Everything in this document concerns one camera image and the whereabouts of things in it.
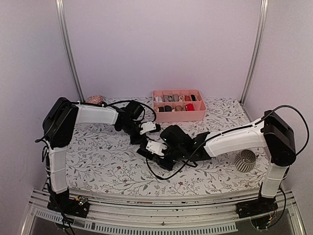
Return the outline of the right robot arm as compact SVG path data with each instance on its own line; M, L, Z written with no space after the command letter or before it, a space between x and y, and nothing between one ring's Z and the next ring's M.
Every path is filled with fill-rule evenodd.
M261 196L253 202L256 213L264 213L272 205L272 200L288 170L297 156L305 149L296 150L293 129L277 114L289 108L281 105L264 112L255 121L222 132L206 132L191 138L177 125L167 127L160 135L164 141L157 155L163 160L161 167L172 170L174 163L205 161L234 151L263 148L269 155L269 166L261 185Z

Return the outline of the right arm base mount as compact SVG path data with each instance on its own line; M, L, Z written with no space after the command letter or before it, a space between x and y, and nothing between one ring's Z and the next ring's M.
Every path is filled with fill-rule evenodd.
M261 194L254 200L239 202L236 204L236 214L239 218L246 218L273 212L278 209L276 197L266 198Z

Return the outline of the pink divided storage box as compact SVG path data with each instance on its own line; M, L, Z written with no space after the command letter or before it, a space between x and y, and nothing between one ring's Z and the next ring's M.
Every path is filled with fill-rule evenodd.
M198 101L192 101L192 94ZM206 113L206 104L198 90L155 90L152 99L157 122L200 121Z

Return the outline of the black underwear beige waistband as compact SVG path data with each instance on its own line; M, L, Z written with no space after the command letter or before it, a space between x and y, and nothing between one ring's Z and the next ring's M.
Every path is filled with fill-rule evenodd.
M191 95L192 101L198 101L198 97L194 94Z

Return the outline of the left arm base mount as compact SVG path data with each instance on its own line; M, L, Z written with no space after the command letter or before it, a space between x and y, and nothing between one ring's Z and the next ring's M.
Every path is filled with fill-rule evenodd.
M49 210L81 218L87 217L89 207L90 203L87 198L78 196L72 199L69 197L69 190L59 194L52 192L47 205Z

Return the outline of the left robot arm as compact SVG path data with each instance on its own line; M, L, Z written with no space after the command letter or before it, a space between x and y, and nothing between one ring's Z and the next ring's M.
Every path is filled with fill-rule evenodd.
M139 116L143 105L135 100L127 100L127 106L118 108L117 103L94 105L71 102L65 97L59 98L43 121L44 135L37 142L46 144L46 170L49 185L54 197L53 203L61 212L69 212L73 203L63 193L68 190L66 182L67 147L72 140L77 124L106 124L114 126L116 131L124 131L130 136L131 144L146 141L141 133Z

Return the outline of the black underwear white lettering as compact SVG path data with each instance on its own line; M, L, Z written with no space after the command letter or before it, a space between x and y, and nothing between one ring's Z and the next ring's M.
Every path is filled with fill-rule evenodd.
M148 141L144 141L143 143L141 143L139 149L136 152L137 152L137 154L141 155L142 157L144 157L148 160L158 162L163 157L158 156L156 154L153 154L153 153L149 152L148 150L146 150L146 145L147 145Z

